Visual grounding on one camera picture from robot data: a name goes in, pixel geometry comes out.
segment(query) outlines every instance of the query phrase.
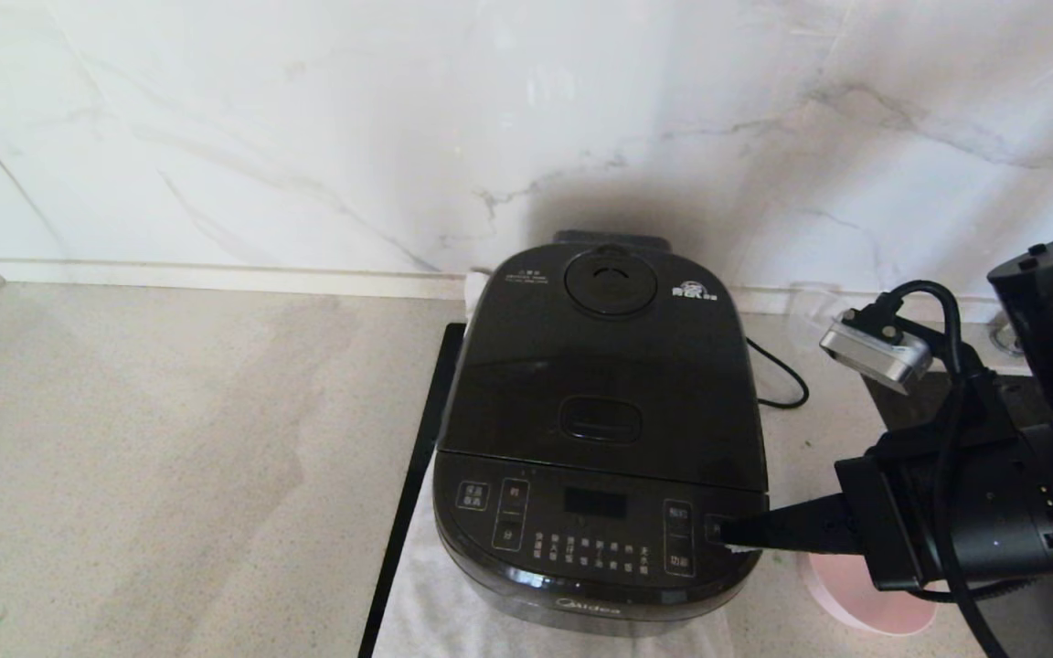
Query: midea logo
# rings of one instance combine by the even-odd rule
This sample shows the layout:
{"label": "midea logo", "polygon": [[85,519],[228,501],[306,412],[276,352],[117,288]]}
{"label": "midea logo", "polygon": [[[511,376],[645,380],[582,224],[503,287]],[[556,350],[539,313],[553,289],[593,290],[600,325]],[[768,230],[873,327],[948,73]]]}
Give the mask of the midea logo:
{"label": "midea logo", "polygon": [[603,607],[602,605],[596,605],[594,603],[582,603],[575,599],[559,599],[555,602],[559,607],[567,607],[568,610],[580,610],[584,613],[596,613],[596,615],[619,615],[619,607]]}

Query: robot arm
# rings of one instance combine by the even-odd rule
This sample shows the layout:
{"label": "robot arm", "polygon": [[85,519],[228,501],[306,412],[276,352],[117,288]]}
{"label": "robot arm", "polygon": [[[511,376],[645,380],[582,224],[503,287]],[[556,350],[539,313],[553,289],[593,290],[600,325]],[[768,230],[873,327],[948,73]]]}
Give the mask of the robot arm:
{"label": "robot arm", "polygon": [[[1053,412],[1053,242],[989,275]],[[897,316],[911,292],[935,295],[945,334]],[[744,549],[862,554],[881,591],[918,592],[948,579],[971,620],[966,582],[1053,574],[1053,422],[1015,427],[995,375],[960,341],[956,301],[931,282],[885,293],[833,324],[823,350],[867,378],[906,392],[932,358],[953,390],[928,424],[887,433],[862,457],[835,463],[841,493],[728,522]]]}

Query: control button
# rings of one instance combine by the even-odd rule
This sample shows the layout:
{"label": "control button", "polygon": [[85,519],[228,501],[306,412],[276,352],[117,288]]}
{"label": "control button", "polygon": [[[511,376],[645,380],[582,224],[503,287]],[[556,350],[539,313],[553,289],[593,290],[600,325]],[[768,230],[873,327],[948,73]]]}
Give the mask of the control button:
{"label": "control button", "polygon": [[670,537],[665,551],[664,572],[674,576],[693,576],[693,542],[689,537]]}
{"label": "control button", "polygon": [[457,487],[457,507],[481,512],[490,498],[490,484],[484,482],[462,482]]}
{"label": "control button", "polygon": [[627,315],[656,297],[656,274],[639,258],[601,246],[579,255],[563,274],[568,295],[601,315]]}
{"label": "control button", "polygon": [[502,497],[498,499],[498,516],[522,516],[526,513],[526,497],[530,496],[530,482],[526,480],[502,480]]}
{"label": "control button", "polygon": [[693,533],[693,507],[680,500],[664,501],[664,534],[690,537]]}
{"label": "control button", "polygon": [[710,543],[726,543],[722,541],[722,522],[726,517],[718,514],[706,514],[706,541]]}
{"label": "control button", "polygon": [[522,519],[501,519],[494,524],[494,549],[518,551],[523,541]]}

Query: digital display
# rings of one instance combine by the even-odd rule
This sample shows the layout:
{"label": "digital display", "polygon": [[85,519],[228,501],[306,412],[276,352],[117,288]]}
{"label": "digital display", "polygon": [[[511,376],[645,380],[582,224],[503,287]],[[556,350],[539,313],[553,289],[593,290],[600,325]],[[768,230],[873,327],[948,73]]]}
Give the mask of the digital display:
{"label": "digital display", "polygon": [[628,514],[628,496],[568,487],[563,492],[563,510],[584,516],[623,519]]}

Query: control panel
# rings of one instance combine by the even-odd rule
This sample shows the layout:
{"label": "control panel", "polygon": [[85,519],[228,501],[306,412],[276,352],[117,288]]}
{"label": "control panel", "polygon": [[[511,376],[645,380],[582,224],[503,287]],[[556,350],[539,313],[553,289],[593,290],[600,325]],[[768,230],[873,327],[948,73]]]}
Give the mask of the control panel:
{"label": "control panel", "polygon": [[514,566],[607,583],[689,586],[742,561],[719,521],[766,507],[756,492],[439,454],[434,486],[482,550]]}

